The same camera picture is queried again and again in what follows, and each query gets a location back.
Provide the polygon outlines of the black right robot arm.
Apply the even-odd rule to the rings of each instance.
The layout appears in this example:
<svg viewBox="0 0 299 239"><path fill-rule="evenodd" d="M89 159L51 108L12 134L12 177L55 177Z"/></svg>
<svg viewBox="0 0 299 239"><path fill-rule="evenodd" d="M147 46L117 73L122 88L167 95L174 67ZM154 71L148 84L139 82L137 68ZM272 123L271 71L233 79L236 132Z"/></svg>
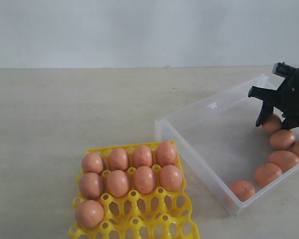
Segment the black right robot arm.
<svg viewBox="0 0 299 239"><path fill-rule="evenodd" d="M256 98L263 102L256 127L264 124L274 108L277 108L284 118L282 129L297 128L299 127L299 67L278 62L274 65L272 73L284 78L277 89L252 86L248 92L249 98Z"/></svg>

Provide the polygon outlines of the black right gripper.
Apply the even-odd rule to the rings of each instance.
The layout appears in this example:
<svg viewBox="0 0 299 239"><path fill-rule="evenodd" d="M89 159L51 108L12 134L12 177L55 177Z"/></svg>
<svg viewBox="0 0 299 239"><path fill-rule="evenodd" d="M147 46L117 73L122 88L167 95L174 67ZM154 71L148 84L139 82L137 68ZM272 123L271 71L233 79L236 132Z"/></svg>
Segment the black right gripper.
<svg viewBox="0 0 299 239"><path fill-rule="evenodd" d="M285 78L275 90L252 86L248 97L262 101L256 127L268 120L274 108L283 113L281 129L290 130L299 127L299 69L292 76Z"/></svg>

